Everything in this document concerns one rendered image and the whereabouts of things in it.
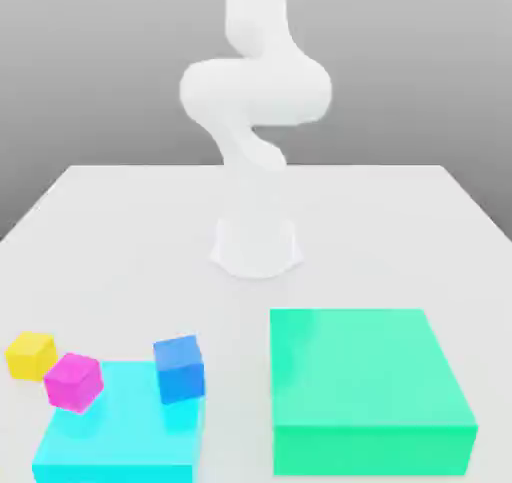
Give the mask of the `small blue cube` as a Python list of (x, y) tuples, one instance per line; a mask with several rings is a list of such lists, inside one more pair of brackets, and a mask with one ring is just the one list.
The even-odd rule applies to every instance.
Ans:
[(205, 370), (196, 335), (153, 344), (160, 398), (164, 405), (205, 394)]

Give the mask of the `large cyan box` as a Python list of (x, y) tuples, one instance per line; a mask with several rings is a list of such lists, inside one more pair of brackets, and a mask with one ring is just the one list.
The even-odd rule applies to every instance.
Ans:
[(81, 414), (57, 408), (32, 462), (36, 483), (198, 483), (205, 402), (164, 405), (152, 362), (103, 362)]

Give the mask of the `small yellow cube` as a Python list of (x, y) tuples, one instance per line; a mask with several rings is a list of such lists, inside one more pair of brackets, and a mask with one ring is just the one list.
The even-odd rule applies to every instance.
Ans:
[(50, 334), (25, 331), (5, 352), (12, 378), (41, 382), (58, 361), (54, 338)]

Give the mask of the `small magenta cube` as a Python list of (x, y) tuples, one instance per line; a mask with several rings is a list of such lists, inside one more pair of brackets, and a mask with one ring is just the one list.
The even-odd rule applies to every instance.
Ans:
[(82, 414), (102, 392), (104, 382), (98, 360), (66, 353), (44, 376), (49, 403)]

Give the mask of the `large green box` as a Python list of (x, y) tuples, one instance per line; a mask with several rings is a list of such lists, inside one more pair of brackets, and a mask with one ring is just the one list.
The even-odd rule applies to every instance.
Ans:
[(461, 476), (476, 418), (419, 309), (270, 312), (278, 476)]

